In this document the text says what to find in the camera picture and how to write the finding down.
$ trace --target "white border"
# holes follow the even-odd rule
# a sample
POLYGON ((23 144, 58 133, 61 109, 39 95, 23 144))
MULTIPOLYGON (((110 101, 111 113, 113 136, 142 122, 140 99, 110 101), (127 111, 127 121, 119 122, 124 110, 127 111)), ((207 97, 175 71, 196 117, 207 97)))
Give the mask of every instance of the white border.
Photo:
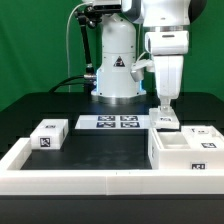
POLYGON ((224 194, 224 170, 20 170, 21 138, 0 161, 0 195, 224 194))

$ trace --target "open box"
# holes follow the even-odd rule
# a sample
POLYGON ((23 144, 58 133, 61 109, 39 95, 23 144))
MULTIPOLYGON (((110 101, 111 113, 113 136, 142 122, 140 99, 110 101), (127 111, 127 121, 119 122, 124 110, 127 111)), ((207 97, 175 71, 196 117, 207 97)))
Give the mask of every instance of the open box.
POLYGON ((181 132, 149 129, 153 169, 224 169, 224 138, 212 126, 182 126, 181 132))

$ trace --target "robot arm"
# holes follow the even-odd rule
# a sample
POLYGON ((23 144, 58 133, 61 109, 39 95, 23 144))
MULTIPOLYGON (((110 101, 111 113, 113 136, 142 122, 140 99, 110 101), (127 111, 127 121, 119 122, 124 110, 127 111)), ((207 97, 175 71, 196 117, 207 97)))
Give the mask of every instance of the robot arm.
POLYGON ((189 33, 184 27, 203 10, 205 4, 199 4, 201 2, 206 0, 122 1, 123 12, 128 19, 149 29, 145 34, 145 49, 152 60, 137 61, 131 74, 135 81, 139 81, 143 79, 143 67, 155 72, 157 95, 161 102, 158 109, 151 110, 155 115, 152 123, 156 128, 179 128, 170 102, 179 96, 183 55, 188 52, 189 33), (193 2, 201 9, 192 11, 193 2))

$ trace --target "small white cube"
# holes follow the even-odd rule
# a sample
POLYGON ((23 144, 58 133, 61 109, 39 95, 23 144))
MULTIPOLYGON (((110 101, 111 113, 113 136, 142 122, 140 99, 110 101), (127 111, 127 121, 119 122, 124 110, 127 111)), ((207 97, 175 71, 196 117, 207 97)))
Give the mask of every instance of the small white cube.
POLYGON ((44 119, 30 135, 32 149, 60 149, 68 134, 68 120, 44 119))

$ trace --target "black table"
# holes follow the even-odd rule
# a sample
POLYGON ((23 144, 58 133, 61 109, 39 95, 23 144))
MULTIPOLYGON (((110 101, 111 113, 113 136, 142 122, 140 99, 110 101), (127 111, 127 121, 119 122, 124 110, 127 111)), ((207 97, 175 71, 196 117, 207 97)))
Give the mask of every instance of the black table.
MULTIPOLYGON (((153 94, 130 105, 93 102, 83 93, 28 94, 0 113, 0 155, 18 138, 29 137, 42 119, 63 118, 69 119, 70 132, 62 150, 47 156, 32 153, 23 169, 150 169, 147 130, 96 132, 74 127, 79 115, 147 115, 158 103, 153 94)), ((224 102, 215 96, 182 93, 172 107, 181 125, 213 125, 224 134, 224 102)), ((0 208, 0 223, 224 221, 224 195, 0 196, 0 208)))

